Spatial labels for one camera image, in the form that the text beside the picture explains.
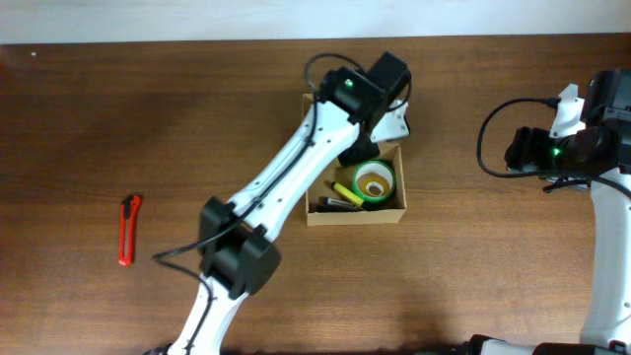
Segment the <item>green tape roll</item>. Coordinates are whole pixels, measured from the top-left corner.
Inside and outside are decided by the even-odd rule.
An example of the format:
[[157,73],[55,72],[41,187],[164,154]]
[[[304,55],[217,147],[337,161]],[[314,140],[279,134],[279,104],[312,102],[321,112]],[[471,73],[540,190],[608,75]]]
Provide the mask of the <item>green tape roll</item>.
[[352,190],[364,201],[382,204],[394,193],[396,175],[386,163],[371,160],[356,167],[352,176]]

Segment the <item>small yellow tape roll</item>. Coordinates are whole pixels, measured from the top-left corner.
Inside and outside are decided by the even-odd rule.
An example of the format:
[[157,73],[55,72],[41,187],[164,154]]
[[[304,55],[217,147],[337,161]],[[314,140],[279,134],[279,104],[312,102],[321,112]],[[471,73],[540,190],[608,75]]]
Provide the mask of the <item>small yellow tape roll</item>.
[[379,175],[367,176],[361,186],[362,191],[372,197],[385,197],[390,193],[388,180]]

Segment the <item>yellow highlighter with blue cap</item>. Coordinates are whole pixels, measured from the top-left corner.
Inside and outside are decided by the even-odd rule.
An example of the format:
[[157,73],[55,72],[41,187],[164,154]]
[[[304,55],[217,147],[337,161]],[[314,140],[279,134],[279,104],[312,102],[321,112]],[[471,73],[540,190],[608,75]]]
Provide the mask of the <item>yellow highlighter with blue cap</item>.
[[354,206],[361,209],[367,208],[366,201],[363,198],[359,197],[357,194],[355,194],[354,192],[352,192],[350,189],[343,186],[339,182],[334,181],[330,185],[334,192],[339,194],[341,197],[346,199],[348,202],[350,202]]

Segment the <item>orange utility knife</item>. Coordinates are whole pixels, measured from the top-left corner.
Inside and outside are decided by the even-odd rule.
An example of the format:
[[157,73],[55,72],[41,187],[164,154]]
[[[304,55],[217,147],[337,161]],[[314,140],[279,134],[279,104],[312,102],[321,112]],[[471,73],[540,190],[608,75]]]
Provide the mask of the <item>orange utility knife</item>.
[[134,262],[136,223],[141,205],[142,196],[138,194],[128,195],[120,204],[118,263],[125,267]]

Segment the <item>orange and black stapler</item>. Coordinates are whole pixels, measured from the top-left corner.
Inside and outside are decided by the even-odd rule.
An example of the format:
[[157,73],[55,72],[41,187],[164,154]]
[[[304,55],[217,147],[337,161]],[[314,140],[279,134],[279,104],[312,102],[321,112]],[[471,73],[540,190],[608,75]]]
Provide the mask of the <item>orange and black stapler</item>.
[[362,211],[361,208],[340,205],[317,205],[316,213],[354,213]]

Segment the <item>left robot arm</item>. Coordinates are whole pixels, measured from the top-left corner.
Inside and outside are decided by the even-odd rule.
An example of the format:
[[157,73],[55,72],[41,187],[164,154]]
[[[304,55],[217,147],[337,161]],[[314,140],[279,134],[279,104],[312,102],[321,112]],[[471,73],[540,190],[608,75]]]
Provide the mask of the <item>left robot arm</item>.
[[369,68],[345,57],[344,66],[312,84],[304,121],[265,169],[223,202],[211,197],[190,245],[153,255],[163,267],[199,283],[180,336],[158,354],[217,354],[242,302],[257,293],[280,264],[274,245],[295,205],[332,163],[375,159],[379,145],[409,134],[385,132],[404,117],[412,88],[408,65],[384,52]]

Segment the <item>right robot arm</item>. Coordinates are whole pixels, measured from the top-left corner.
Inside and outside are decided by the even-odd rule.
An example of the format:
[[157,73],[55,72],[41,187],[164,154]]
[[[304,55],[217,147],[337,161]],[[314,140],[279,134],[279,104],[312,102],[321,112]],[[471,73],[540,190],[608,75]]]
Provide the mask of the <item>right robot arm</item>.
[[569,85],[543,100],[550,129],[521,127],[507,148],[502,178],[537,177],[544,192],[587,189],[595,211],[591,305],[576,343],[524,346],[476,334],[461,354],[627,354],[630,351],[630,72],[596,72],[585,98]]

